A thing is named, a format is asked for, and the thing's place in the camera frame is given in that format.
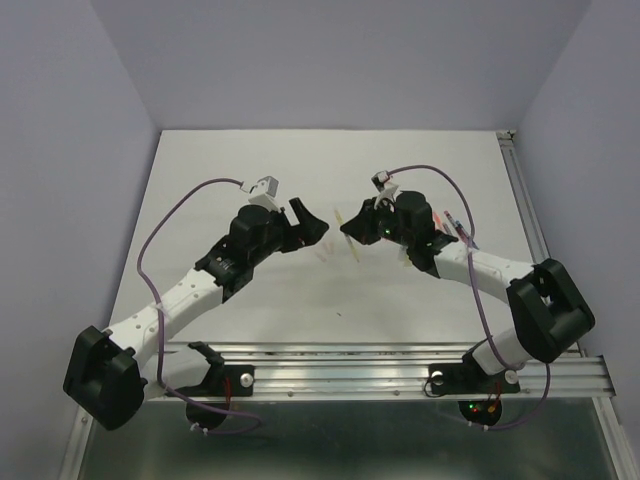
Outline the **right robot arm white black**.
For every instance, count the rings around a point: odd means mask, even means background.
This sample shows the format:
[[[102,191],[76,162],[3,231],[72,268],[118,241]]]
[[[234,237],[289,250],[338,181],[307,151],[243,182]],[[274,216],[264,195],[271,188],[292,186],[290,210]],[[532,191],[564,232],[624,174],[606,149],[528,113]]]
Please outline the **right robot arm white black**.
[[[463,384],[482,390],[496,375],[528,361],[554,362],[595,325],[595,317],[564,265],[512,261],[468,247],[438,229],[425,196],[405,191],[396,199],[373,197],[341,226],[362,245],[388,240],[411,264],[435,278],[466,284],[510,309],[513,325],[465,353],[454,368]]]

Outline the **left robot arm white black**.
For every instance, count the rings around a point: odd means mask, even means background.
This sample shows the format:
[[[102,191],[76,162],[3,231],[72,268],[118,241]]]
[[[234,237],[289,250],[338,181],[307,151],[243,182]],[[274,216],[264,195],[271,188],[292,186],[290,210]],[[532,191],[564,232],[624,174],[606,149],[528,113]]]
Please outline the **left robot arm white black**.
[[[297,224],[281,209],[243,206],[228,233],[169,291],[154,294],[150,305],[104,330],[89,326],[79,333],[64,392],[105,429],[125,425],[151,390],[142,368],[163,353],[166,340],[238,293],[272,254],[313,246],[326,234],[328,224],[300,199],[289,204]]]

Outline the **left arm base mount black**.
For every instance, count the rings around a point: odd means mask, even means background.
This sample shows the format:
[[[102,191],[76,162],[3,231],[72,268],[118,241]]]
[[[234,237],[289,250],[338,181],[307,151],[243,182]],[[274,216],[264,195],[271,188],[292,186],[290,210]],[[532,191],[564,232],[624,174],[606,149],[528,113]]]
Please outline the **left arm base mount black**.
[[[259,415],[232,408],[234,398],[253,395],[255,367],[229,365],[221,353],[204,342],[165,359],[164,395],[186,404],[190,429],[205,436],[240,435],[263,425]]]

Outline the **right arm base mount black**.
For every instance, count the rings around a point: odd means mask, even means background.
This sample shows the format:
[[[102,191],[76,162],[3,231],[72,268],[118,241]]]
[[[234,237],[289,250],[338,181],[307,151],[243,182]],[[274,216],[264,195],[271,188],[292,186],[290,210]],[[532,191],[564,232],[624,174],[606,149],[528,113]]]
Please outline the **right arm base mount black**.
[[[518,375],[512,370],[485,373],[471,354],[456,363],[432,363],[422,386],[427,398],[459,396],[458,408],[472,425],[495,427],[503,412],[502,397],[521,391]]]

